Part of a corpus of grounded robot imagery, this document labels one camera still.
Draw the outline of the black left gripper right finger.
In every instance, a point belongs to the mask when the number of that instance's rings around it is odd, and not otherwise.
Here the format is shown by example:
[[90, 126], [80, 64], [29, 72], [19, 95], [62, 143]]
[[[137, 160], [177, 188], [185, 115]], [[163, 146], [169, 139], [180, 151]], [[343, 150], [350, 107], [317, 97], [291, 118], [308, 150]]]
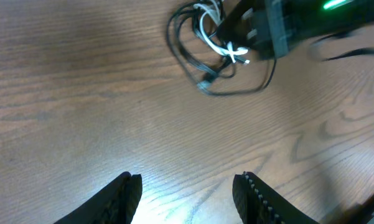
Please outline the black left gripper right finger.
[[318, 224], [252, 172], [234, 176], [232, 195], [243, 224]]

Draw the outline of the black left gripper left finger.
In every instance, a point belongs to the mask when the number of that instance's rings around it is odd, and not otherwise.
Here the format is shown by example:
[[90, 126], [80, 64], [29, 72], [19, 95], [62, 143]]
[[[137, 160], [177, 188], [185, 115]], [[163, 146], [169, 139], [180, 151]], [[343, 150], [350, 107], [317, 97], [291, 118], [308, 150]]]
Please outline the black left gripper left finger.
[[130, 224], [143, 192], [142, 176], [123, 172], [55, 224]]

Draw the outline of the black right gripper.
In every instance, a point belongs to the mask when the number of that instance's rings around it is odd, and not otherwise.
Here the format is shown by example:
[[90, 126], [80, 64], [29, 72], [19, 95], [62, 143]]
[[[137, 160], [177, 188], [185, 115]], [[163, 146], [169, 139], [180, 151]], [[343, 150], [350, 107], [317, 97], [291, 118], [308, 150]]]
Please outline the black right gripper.
[[374, 22], [374, 0], [242, 0], [218, 26], [217, 37], [281, 58], [317, 36], [344, 38]]

